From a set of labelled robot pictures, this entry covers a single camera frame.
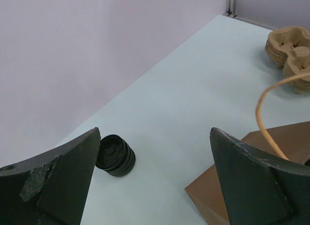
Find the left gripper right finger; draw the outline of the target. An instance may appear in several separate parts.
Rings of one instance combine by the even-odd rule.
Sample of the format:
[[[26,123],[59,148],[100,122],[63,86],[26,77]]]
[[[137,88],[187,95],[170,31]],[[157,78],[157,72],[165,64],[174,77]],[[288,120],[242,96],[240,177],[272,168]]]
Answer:
[[[210,144],[232,225],[308,225],[310,168],[251,146],[219,128]]]

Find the brown paper bag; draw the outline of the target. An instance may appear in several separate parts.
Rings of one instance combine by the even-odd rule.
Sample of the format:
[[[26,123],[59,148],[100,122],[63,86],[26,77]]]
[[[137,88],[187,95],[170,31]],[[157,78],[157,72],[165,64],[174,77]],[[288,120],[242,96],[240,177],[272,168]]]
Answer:
[[[248,133],[241,141],[282,159],[310,166],[310,124],[301,122],[266,129],[261,119],[265,90],[256,106],[259,130]],[[186,187],[198,211],[210,225],[231,225],[228,218],[215,163]]]

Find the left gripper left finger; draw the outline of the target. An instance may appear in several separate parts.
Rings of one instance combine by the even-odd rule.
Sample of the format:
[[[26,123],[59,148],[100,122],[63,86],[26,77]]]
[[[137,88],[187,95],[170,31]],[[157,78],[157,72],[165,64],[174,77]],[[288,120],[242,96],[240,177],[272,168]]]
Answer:
[[[2,225],[81,223],[100,146],[97,127],[0,169]]]

